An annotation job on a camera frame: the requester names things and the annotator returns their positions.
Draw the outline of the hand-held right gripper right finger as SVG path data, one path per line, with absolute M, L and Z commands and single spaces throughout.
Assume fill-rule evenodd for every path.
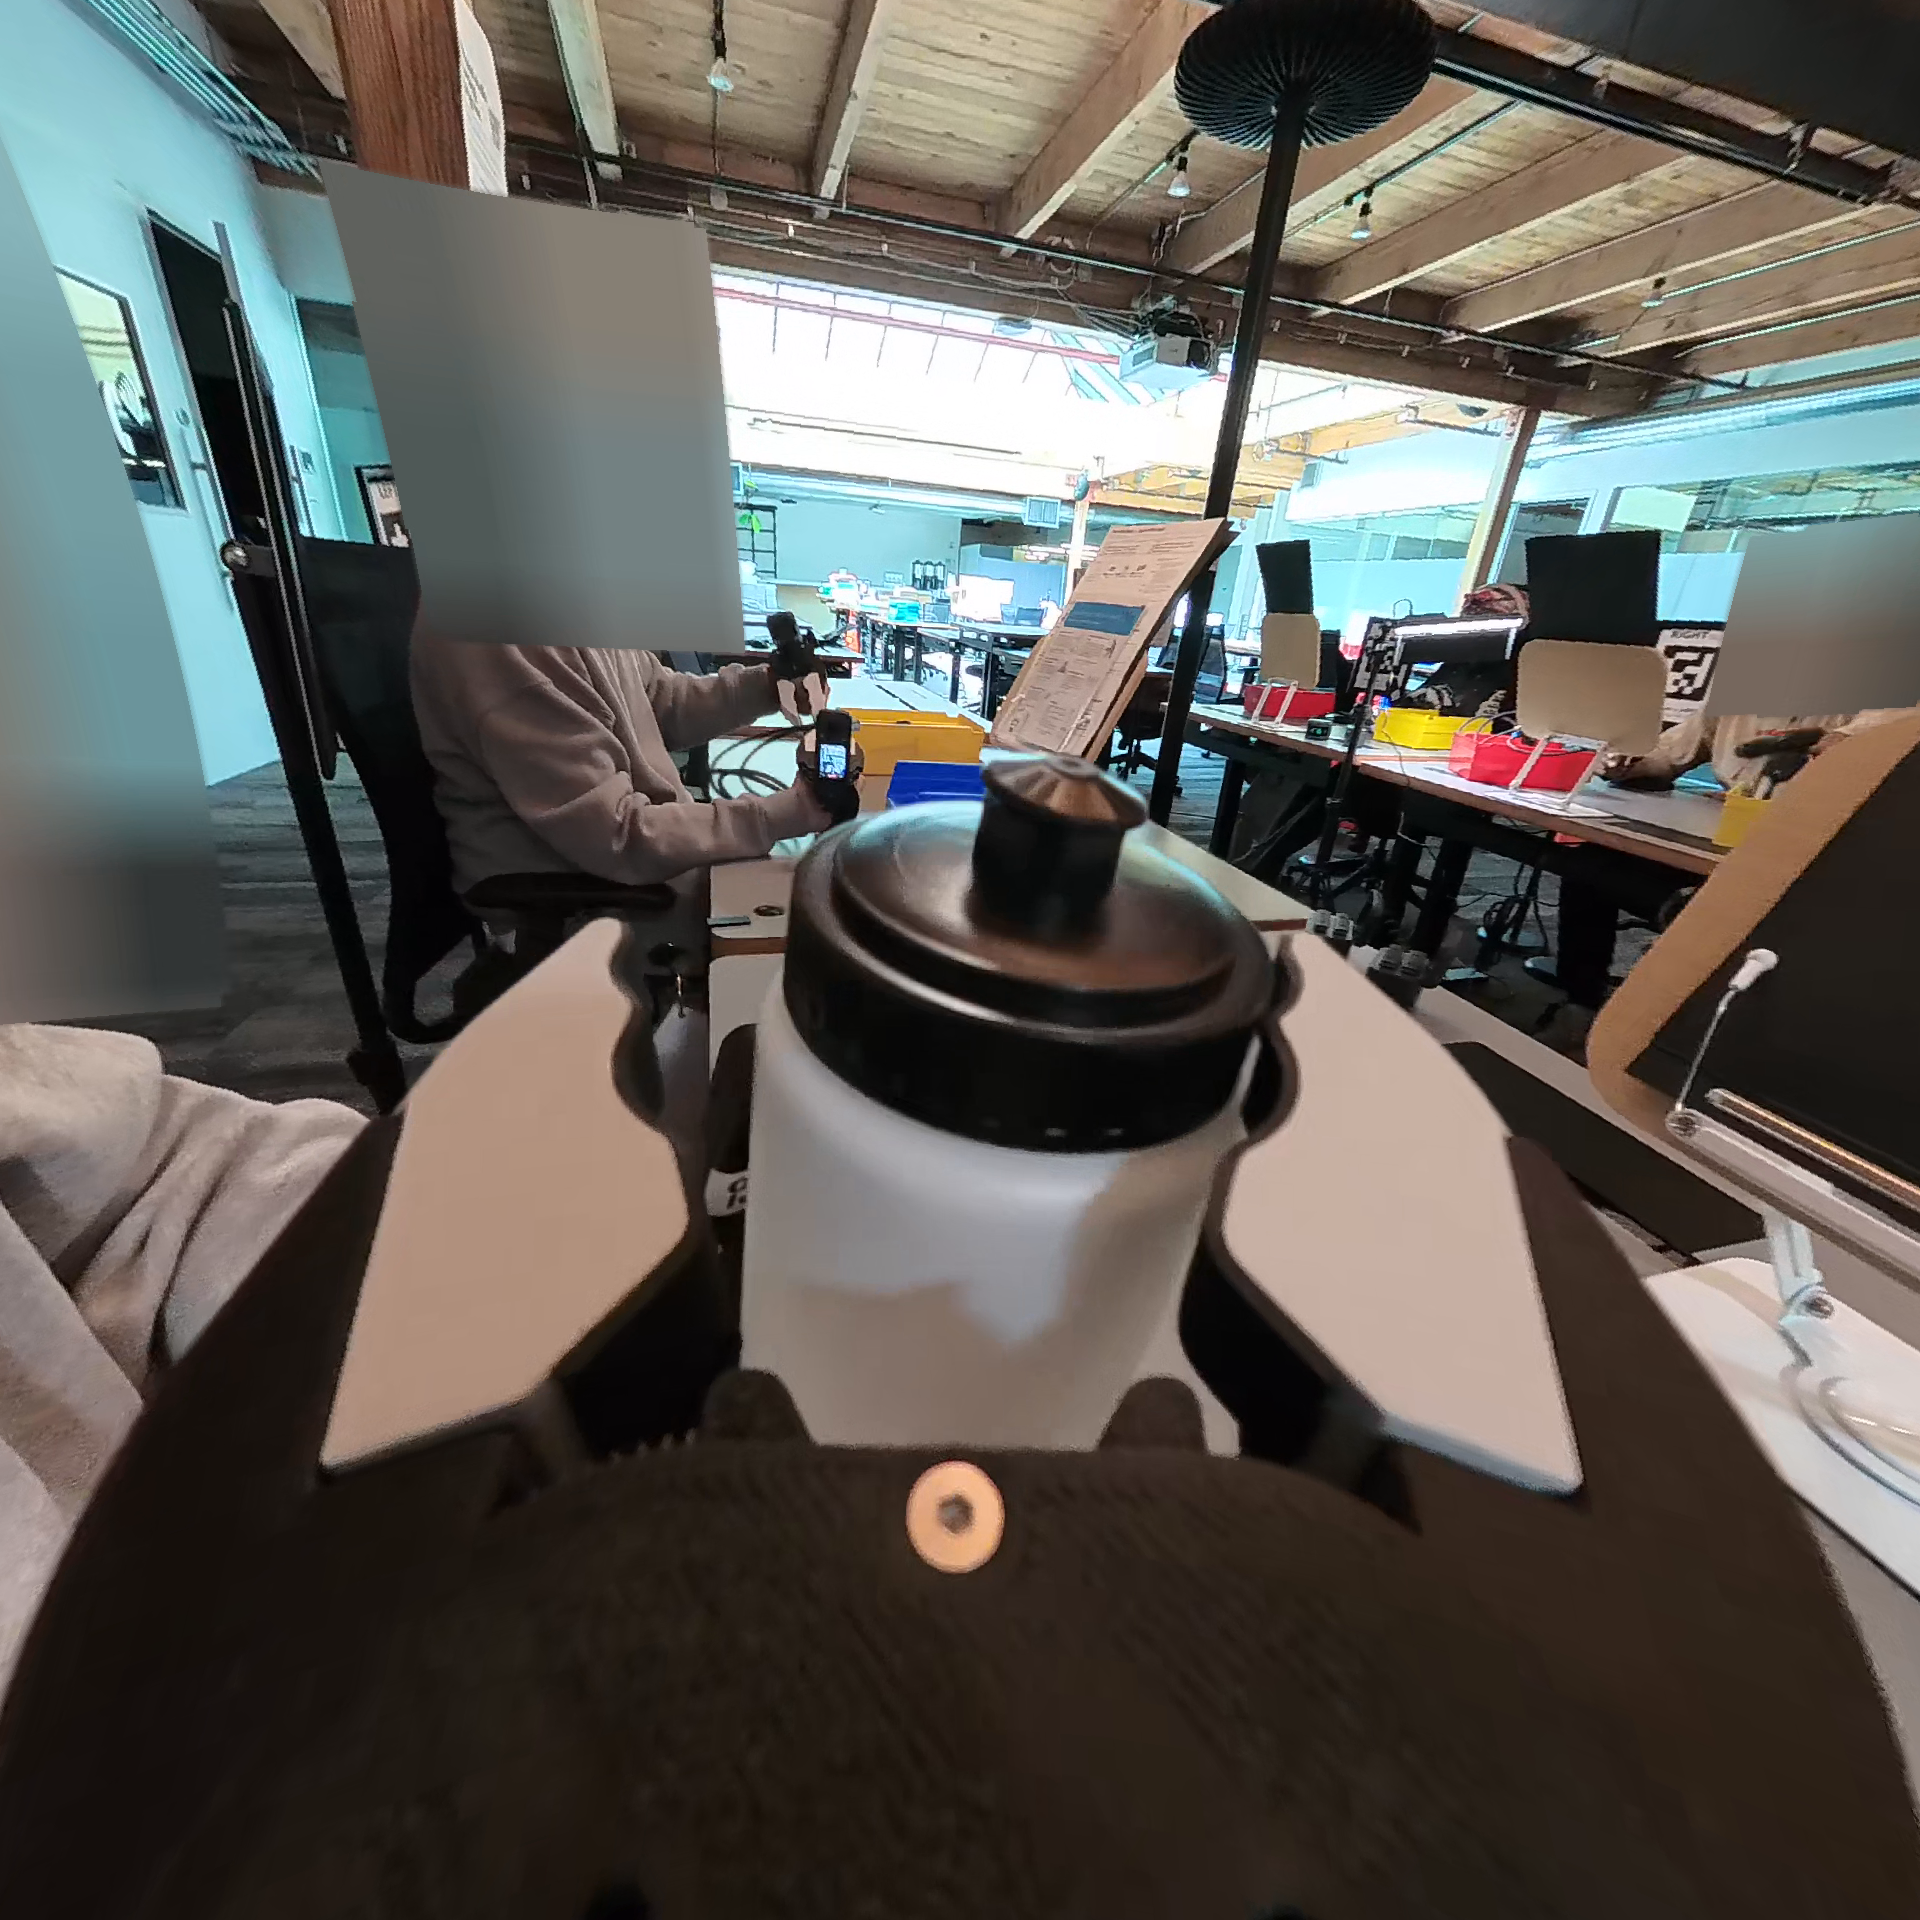
M 1286 936 L 1278 975 L 1255 1081 L 1273 1101 L 1213 1181 L 1179 1309 L 1237 1455 L 1357 1486 L 1410 1447 L 1574 1496 L 1510 1128 L 1324 936 Z

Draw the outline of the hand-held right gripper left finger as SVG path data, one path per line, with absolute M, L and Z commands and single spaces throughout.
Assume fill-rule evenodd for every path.
M 651 1020 L 591 920 L 443 1045 L 401 1108 L 320 1467 L 514 1432 L 588 1459 L 561 1375 L 693 1249 L 680 1156 L 617 1081 Z

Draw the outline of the white water bottle black lid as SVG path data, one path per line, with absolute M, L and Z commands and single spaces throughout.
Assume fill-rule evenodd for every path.
M 756 1021 L 746 1364 L 817 1444 L 1094 1450 L 1241 1144 L 1260 930 L 1085 758 L 820 836 Z

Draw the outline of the black desk mat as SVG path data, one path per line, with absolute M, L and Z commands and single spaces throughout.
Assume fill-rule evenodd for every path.
M 1651 1151 L 1634 1131 L 1484 1043 L 1450 1043 L 1448 1047 L 1514 1136 L 1542 1147 L 1588 1201 L 1635 1228 L 1649 1243 L 1699 1264 L 1764 1237 L 1754 1208 Z

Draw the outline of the wooden table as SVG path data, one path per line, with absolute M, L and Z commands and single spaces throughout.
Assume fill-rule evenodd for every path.
M 1310 739 L 1304 729 L 1249 723 L 1237 710 L 1195 710 L 1187 724 L 1187 744 L 1229 758 L 1249 772 L 1283 772 L 1301 764 L 1342 767 L 1345 751 Z M 1708 880 L 1723 850 L 1711 836 L 1686 829 L 1688 823 L 1719 823 L 1715 804 L 1683 810 L 1693 792 L 1651 792 L 1651 814 L 1622 810 L 1635 792 L 1577 792 L 1510 789 L 1458 778 L 1443 753 L 1401 753 L 1397 748 L 1361 744 L 1352 761 L 1357 778 L 1419 792 L 1452 814 L 1475 814 L 1507 829 L 1532 829 L 1555 843 L 1605 845 L 1634 858 L 1651 858 L 1673 873 Z

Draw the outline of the black office chair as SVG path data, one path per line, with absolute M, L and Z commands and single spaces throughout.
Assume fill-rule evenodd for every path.
M 417 568 L 404 549 L 332 540 L 296 540 L 296 561 L 328 720 L 386 845 L 380 1010 L 390 1032 L 447 1043 L 591 919 L 637 924 L 653 966 L 688 971 L 693 900 L 669 884 L 506 873 L 459 887 L 407 691 Z

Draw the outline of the wooden document stand black board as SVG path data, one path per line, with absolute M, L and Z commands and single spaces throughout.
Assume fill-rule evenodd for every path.
M 1324 624 L 1313 601 L 1310 542 L 1256 542 L 1260 684 L 1313 691 L 1324 684 Z
M 1607 761 L 1644 758 L 1661 730 L 1670 662 L 1658 653 L 1651 528 L 1532 540 L 1530 630 L 1514 653 L 1514 723 L 1536 744 Z
M 1916 1287 L 1916 720 L 1819 753 L 1634 966 L 1598 1095 L 1760 1212 L 1764 1257 L 1646 1287 L 1776 1476 L 1916 1589 L 1916 1347 L 1819 1254 Z

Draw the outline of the brown cardboard instruction board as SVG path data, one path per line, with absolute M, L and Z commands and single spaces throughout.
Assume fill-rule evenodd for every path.
M 1231 540 L 1231 519 L 1112 528 L 998 702 L 985 748 L 1102 758 L 1142 684 L 1152 636 Z

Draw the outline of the black floor lamp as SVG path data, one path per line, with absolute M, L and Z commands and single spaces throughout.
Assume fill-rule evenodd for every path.
M 1421 3 L 1223 3 L 1181 45 L 1173 95 L 1192 127 L 1268 152 L 1205 519 L 1231 511 L 1304 146 L 1378 131 L 1424 93 L 1435 63 L 1437 26 Z

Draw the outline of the framed wall picture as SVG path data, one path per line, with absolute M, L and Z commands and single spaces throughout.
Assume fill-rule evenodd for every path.
M 134 501 L 155 511 L 184 511 L 176 465 L 158 415 L 158 395 L 129 298 L 61 267 L 55 278 L 80 328 Z

